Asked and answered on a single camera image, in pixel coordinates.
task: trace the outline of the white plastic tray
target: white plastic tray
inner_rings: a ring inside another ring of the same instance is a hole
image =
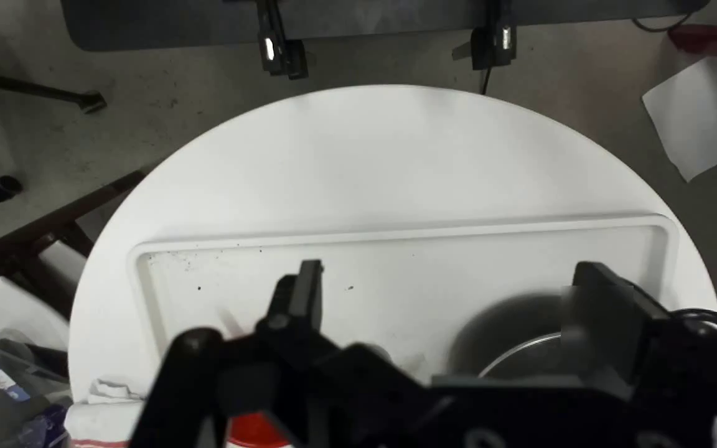
[[[673,275],[677,228],[661,215],[570,218],[332,235],[143,243],[129,272],[156,362],[179,332],[253,331],[282,275],[325,266],[322,333],[378,344],[416,379],[442,373],[478,312],[569,286],[578,261],[601,261],[658,299]]]

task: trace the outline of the red lid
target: red lid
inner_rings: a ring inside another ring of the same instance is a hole
[[[228,441],[246,448],[281,448],[289,445],[261,412],[231,419]]]

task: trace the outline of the black cable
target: black cable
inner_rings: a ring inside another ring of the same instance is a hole
[[[640,20],[638,20],[637,18],[634,18],[632,20],[632,25],[637,26],[638,28],[642,29],[643,31],[646,31],[647,33],[665,33],[665,32],[671,31],[672,29],[677,28],[680,25],[682,25],[683,23],[685,23],[686,20],[691,18],[692,14],[693,14],[693,12],[688,12],[688,14],[685,14],[685,17],[680,18],[680,20],[677,21],[677,23],[674,23],[674,25],[664,26],[663,28],[649,28],[648,26],[644,25],[643,23],[640,23]]]
[[[489,75],[492,74],[492,68],[486,68],[486,78],[483,79],[483,88],[480,89],[480,94],[486,96],[486,91],[489,90]]]

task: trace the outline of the gray floor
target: gray floor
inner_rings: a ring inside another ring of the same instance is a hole
[[[694,21],[717,24],[717,0]],[[254,45],[85,53],[69,40],[57,0],[0,0],[0,74],[98,89],[110,104],[83,116],[73,105],[0,93],[0,174],[17,175],[27,189],[0,204],[0,236],[275,100],[375,83],[476,91],[479,74],[450,59],[467,35],[307,42],[316,55],[311,78],[289,82],[261,72]],[[577,129],[634,168],[679,215],[717,286],[717,167],[686,184],[640,102],[695,60],[629,22],[530,26],[520,29],[518,59],[492,73],[489,90]]]

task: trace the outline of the white paper sheet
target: white paper sheet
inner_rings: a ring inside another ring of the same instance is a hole
[[[643,101],[686,181],[717,165],[717,57],[694,63],[649,90]]]

